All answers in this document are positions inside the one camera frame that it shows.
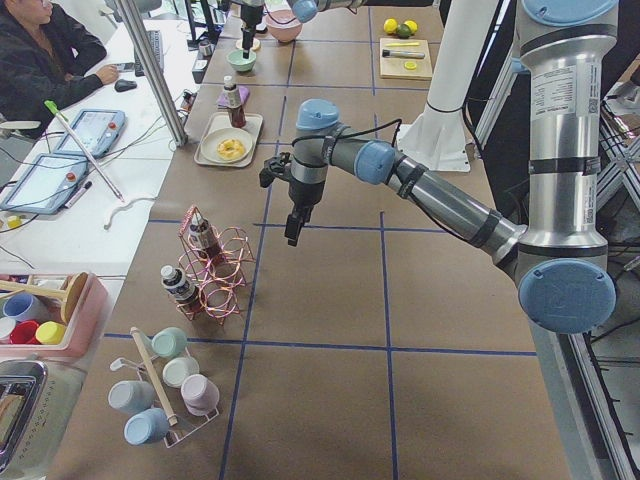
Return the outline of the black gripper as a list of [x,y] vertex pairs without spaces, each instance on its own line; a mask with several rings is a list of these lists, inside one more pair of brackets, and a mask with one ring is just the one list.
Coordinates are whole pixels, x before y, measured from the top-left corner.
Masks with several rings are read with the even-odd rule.
[[289,182],[289,197],[293,201],[293,209],[287,217],[285,234],[289,246],[298,244],[304,225],[310,221],[311,213],[324,192],[325,182],[304,183],[299,180]]
[[242,26],[242,56],[244,59],[249,58],[251,48],[253,46],[254,37],[257,27],[263,19],[262,6],[241,6],[240,18],[243,22]]

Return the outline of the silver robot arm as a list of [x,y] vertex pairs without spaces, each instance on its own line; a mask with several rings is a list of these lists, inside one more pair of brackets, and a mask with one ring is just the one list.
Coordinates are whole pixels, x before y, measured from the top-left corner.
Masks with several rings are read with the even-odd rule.
[[[243,22],[241,51],[244,59],[249,58],[249,52],[253,46],[257,26],[262,22],[265,9],[263,0],[236,1],[240,6],[240,18]],[[365,1],[330,1],[330,0],[292,0],[287,1],[287,5],[293,12],[295,18],[302,23],[309,22],[314,16],[323,11],[335,8],[347,8],[355,11],[360,6],[365,5]]]
[[515,40],[530,74],[529,220],[516,225],[437,172],[443,147],[498,10],[494,1],[452,3],[422,114],[397,144],[343,124],[324,99],[298,110],[284,177],[294,207],[285,235],[298,241],[320,201],[328,169],[392,188],[514,281],[537,325],[574,334],[602,325],[616,304],[607,243],[597,232],[601,66],[617,40],[614,1],[520,1]]

